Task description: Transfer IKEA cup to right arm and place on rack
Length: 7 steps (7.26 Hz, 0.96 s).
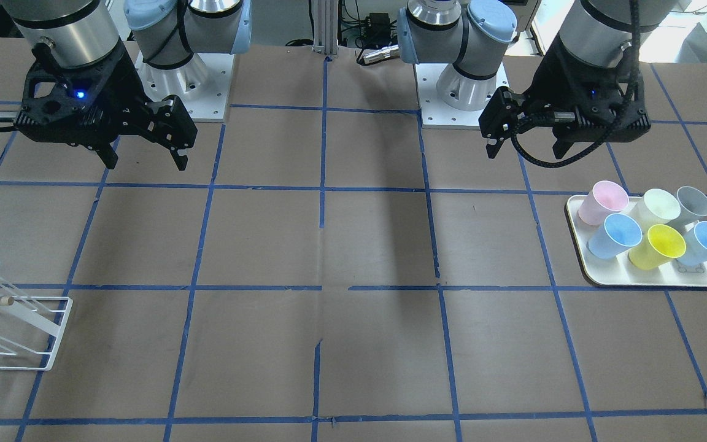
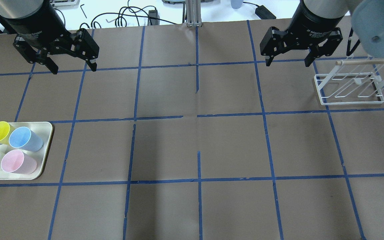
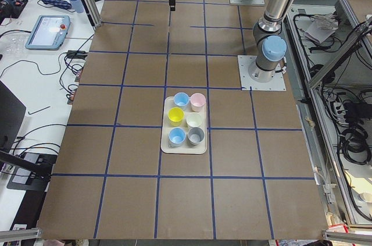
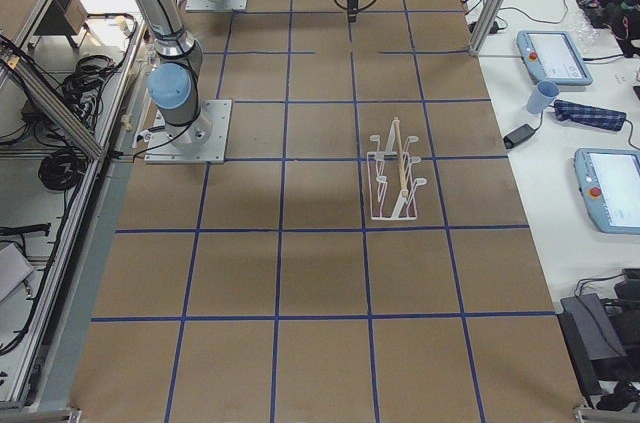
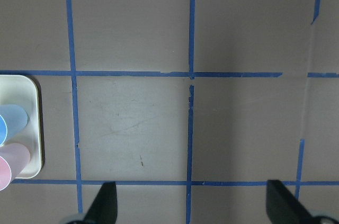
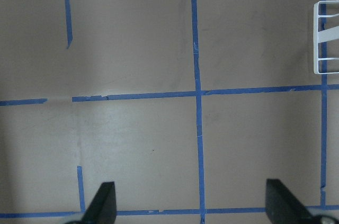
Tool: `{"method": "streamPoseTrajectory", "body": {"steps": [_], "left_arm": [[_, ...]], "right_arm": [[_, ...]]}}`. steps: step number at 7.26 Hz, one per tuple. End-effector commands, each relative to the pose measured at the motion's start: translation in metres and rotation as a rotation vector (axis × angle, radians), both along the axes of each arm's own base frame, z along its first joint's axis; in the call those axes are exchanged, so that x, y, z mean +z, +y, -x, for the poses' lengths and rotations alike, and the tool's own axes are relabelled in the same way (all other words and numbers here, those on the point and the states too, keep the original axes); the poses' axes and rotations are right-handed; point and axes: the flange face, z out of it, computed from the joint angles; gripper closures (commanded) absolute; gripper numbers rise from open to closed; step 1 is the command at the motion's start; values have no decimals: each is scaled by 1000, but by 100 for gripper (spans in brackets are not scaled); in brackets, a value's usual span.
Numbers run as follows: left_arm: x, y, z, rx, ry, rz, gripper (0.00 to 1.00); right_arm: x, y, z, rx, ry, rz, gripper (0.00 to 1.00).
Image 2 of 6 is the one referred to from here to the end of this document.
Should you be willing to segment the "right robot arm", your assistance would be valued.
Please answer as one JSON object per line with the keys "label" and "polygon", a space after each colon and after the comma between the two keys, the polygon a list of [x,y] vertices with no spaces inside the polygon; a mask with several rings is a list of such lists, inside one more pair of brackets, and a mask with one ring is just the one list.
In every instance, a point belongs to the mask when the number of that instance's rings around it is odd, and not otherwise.
{"label": "right robot arm", "polygon": [[346,13],[352,34],[372,57],[384,58],[384,0],[301,0],[289,26],[270,27],[260,43],[260,54],[270,66],[274,57],[291,50],[309,50],[306,67],[321,56],[331,56],[343,40],[337,26]]}

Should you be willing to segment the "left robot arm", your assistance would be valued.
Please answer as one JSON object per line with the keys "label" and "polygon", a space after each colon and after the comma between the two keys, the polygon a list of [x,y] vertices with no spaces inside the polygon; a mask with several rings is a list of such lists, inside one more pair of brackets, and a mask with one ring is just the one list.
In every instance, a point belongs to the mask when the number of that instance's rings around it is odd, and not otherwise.
{"label": "left robot arm", "polygon": [[69,32],[49,1],[0,0],[0,16],[17,33],[13,46],[27,62],[57,74],[58,65],[50,55],[67,54],[97,70],[98,44],[84,28]]}

